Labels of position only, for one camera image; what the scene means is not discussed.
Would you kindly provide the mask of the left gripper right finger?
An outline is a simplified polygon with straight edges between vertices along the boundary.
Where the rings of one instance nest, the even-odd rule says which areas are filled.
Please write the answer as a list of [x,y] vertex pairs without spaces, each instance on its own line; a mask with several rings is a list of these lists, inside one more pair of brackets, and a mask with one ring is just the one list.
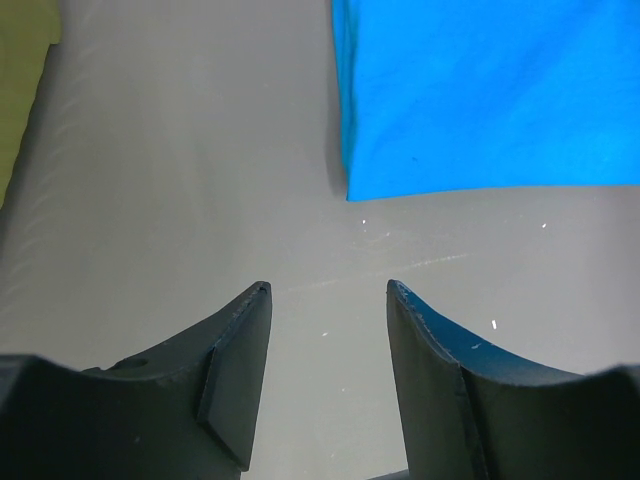
[[639,369],[552,368],[481,338],[403,283],[387,327],[412,479],[635,479]]

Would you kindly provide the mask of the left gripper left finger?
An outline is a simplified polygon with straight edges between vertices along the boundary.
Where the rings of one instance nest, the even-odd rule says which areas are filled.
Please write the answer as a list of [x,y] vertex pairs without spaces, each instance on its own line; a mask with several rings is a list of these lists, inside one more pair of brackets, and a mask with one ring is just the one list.
[[237,479],[249,469],[272,294],[217,313],[108,369],[1,359],[5,479]]

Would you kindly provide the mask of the blue t shirt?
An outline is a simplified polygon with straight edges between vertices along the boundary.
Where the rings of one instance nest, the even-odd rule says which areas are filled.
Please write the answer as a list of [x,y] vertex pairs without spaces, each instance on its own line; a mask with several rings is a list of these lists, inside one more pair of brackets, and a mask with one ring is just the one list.
[[335,1],[350,201],[639,181],[635,1]]

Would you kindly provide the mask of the olive green plastic bin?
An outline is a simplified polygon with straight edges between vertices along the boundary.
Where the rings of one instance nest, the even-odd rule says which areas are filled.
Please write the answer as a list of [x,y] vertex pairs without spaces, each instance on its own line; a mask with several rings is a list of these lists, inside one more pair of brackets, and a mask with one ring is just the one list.
[[19,154],[48,50],[60,42],[62,22],[52,0],[1,3],[1,195]]

